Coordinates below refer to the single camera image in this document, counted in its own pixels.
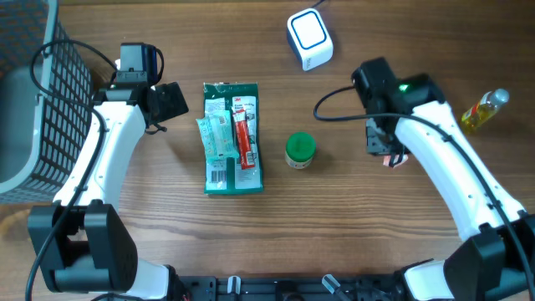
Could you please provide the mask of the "green gloves package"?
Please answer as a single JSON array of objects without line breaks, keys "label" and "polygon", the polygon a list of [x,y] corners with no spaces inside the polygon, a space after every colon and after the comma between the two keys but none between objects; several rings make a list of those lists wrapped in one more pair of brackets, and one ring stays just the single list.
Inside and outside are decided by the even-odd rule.
[{"label": "green gloves package", "polygon": [[230,112],[237,150],[238,143],[233,113],[240,109],[246,111],[249,140],[255,162],[253,168],[243,170],[240,155],[237,159],[228,158],[212,163],[206,161],[204,192],[208,195],[236,195],[262,191],[262,161],[258,146],[258,85],[252,83],[205,83],[203,85],[203,94],[204,117],[217,110],[228,110]]}]

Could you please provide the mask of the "light green wipes pack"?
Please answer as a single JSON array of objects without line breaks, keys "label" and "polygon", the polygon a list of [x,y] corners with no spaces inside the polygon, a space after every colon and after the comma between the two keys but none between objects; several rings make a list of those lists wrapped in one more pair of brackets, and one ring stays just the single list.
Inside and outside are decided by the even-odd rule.
[{"label": "light green wipes pack", "polygon": [[228,110],[214,111],[196,122],[208,163],[239,157]]}]

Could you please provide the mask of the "red white stick sachet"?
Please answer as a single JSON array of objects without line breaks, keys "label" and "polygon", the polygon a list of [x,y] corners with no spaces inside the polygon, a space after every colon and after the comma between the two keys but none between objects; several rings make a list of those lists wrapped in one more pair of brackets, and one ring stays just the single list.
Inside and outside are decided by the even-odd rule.
[{"label": "red white stick sachet", "polygon": [[247,127],[246,111],[237,110],[233,113],[234,125],[237,134],[238,151],[243,170],[251,169],[255,166],[252,153],[252,146],[249,140],[249,130]]}]

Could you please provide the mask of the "green white round can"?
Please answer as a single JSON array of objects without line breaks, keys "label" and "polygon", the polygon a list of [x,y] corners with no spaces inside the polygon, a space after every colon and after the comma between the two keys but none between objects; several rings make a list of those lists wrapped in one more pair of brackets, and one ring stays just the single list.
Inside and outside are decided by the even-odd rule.
[{"label": "green white round can", "polygon": [[315,139],[307,132],[292,134],[286,143],[285,161],[294,169],[308,167],[316,152]]}]

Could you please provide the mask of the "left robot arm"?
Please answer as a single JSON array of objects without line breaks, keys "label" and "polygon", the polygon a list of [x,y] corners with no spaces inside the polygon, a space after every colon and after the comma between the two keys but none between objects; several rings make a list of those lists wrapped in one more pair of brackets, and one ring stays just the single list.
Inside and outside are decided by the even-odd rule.
[{"label": "left robot arm", "polygon": [[177,83],[162,84],[165,61],[157,47],[123,43],[108,87],[84,109],[93,117],[69,179],[46,207],[33,207],[28,232],[36,258],[25,299],[38,274],[54,293],[95,293],[98,300],[182,300],[176,270],[149,263],[117,212],[120,189],[143,135],[188,112]]}]

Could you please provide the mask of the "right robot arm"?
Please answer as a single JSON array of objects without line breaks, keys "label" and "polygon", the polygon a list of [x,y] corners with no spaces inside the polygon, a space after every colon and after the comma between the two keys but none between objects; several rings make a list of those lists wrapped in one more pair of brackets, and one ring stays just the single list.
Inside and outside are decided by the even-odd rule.
[{"label": "right robot arm", "polygon": [[444,199],[462,244],[442,261],[418,263],[402,278],[414,300],[500,300],[534,291],[534,216],[493,177],[427,74],[398,79],[386,59],[351,76],[368,115],[374,155],[390,166],[411,153]]}]

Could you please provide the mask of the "yellow liquid glass bottle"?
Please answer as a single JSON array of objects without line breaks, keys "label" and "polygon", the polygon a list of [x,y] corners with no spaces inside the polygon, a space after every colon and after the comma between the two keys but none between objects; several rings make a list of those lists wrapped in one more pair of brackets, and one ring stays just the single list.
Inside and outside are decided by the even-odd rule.
[{"label": "yellow liquid glass bottle", "polygon": [[470,134],[493,117],[507,102],[509,93],[505,89],[489,91],[461,116],[461,129]]}]

